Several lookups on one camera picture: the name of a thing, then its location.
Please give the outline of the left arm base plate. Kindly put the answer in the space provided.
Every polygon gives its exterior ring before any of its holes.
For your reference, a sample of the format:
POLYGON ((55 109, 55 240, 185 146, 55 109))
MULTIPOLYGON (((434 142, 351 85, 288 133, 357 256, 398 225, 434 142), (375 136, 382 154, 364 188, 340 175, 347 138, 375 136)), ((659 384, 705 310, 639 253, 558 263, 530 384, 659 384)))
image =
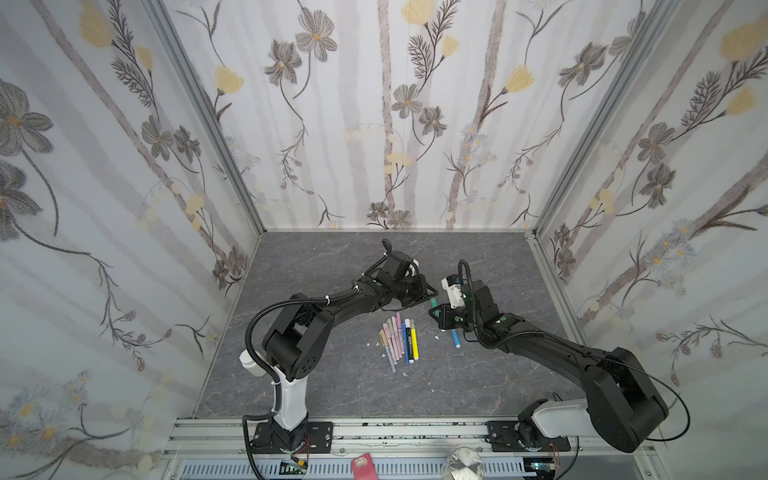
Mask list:
POLYGON ((248 436, 247 445, 255 454, 309 452, 328 454, 333 442, 332 422, 303 422, 294 430, 287 430, 275 421, 260 422, 248 436))

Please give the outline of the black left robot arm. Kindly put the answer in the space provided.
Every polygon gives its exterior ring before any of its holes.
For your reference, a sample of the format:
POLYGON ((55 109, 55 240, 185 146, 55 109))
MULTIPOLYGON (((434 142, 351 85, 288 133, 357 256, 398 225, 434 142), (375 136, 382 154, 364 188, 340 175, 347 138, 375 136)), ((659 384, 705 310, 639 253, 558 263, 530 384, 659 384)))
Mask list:
POLYGON ((248 453, 268 449, 297 452, 310 447, 307 399, 309 374, 318 366, 332 330, 359 315, 385 311, 392 301, 402 310, 437 296, 413 257, 382 241, 383 256, 351 282, 347 290, 323 297, 296 293, 259 311, 248 323, 241 366, 253 376, 266 375, 273 387, 267 414, 244 415, 248 453))

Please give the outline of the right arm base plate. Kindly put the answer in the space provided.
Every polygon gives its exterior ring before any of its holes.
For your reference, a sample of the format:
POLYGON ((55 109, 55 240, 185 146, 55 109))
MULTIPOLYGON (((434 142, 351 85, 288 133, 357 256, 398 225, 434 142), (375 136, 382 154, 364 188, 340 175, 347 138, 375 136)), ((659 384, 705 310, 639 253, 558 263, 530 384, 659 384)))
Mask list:
POLYGON ((488 421, 485 440, 494 452, 562 453, 572 450, 566 437, 547 438, 530 422, 488 421))

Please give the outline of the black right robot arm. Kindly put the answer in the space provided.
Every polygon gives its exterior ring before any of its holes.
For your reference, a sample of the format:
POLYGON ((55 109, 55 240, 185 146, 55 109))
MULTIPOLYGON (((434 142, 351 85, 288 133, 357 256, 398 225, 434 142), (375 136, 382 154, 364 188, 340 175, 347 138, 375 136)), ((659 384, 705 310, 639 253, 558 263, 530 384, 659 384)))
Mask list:
POLYGON ((571 401, 533 401, 517 417, 512 437, 523 449, 566 437, 600 438, 632 453, 653 441, 669 415, 662 381, 630 351, 588 347, 550 333, 520 315, 499 310, 487 285, 473 280, 466 261, 441 281, 447 302, 430 309, 443 330, 472 333, 483 348, 527 358, 583 393, 571 401))

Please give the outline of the green highlighter marker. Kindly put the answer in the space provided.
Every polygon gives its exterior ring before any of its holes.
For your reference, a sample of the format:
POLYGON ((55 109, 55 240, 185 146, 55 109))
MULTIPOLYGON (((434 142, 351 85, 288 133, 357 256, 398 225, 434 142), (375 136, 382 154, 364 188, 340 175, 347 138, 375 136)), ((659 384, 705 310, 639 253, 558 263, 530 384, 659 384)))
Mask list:
POLYGON ((429 310, 429 314, 430 314, 430 315, 431 315, 433 318, 438 318, 438 317, 439 317, 439 308, 438 308, 438 303, 437 303, 437 300, 436 300, 435 298, 432 298, 432 299, 430 300, 430 310, 429 310))

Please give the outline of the yellow highlighter marker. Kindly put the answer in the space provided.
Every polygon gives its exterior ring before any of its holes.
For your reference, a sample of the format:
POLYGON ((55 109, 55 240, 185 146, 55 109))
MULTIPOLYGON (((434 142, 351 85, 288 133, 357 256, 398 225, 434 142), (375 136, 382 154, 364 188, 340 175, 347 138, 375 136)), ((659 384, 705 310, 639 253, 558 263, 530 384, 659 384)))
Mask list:
POLYGON ((420 356, 419 356, 419 349, 418 349, 417 332, 416 332, 415 323, 413 320, 409 320, 409 335, 410 335, 410 341, 411 341, 412 362, 416 362, 420 358, 420 356))

